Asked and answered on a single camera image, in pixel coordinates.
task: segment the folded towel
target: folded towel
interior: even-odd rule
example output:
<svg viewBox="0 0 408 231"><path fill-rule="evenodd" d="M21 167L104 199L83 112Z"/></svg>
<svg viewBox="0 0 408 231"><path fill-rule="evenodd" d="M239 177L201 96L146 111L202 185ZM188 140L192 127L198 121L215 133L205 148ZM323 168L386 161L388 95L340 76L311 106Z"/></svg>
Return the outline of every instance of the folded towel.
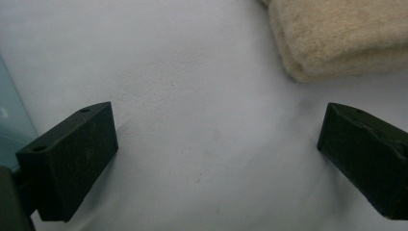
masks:
<svg viewBox="0 0 408 231"><path fill-rule="evenodd" d="M408 0L262 0L295 80L408 67Z"/></svg>

